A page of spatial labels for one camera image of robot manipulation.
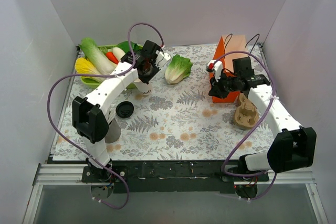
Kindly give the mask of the white paper coffee cup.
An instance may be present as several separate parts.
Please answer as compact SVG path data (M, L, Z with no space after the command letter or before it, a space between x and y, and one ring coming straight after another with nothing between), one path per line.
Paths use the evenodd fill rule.
M149 84L144 83L140 79L135 80L133 83L135 84L136 88L139 91L139 94L135 96L136 100L141 100L143 97L149 96L151 92L153 91L153 87L151 83Z

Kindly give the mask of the black plastic cup lid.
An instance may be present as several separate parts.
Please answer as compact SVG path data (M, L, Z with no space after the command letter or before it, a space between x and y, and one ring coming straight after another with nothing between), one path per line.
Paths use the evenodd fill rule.
M134 105L129 101L123 101L116 107L116 115L122 119L129 118L134 112Z

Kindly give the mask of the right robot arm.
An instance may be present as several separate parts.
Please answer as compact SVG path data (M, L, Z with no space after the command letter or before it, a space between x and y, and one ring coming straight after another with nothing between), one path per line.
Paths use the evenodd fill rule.
M275 95L270 80L255 74L249 57L234 59L234 74L228 77L219 60L211 60L206 67L214 76L210 79L209 95L225 98L231 91L240 91L256 106L274 136L268 151L243 155L239 158L236 176L251 180L268 170L276 173L310 167L313 164L317 134L311 127L303 127L285 109Z

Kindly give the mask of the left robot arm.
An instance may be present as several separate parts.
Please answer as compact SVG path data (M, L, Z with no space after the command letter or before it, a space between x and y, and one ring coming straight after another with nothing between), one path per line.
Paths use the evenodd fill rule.
M119 139L121 129L111 106L115 99L132 83L142 93L149 93L150 80L164 67L171 56L158 44L147 40L135 53L121 55L111 77L84 98L72 102L72 125L83 137L88 152L87 164L91 174L100 182L111 178L111 158L108 143Z

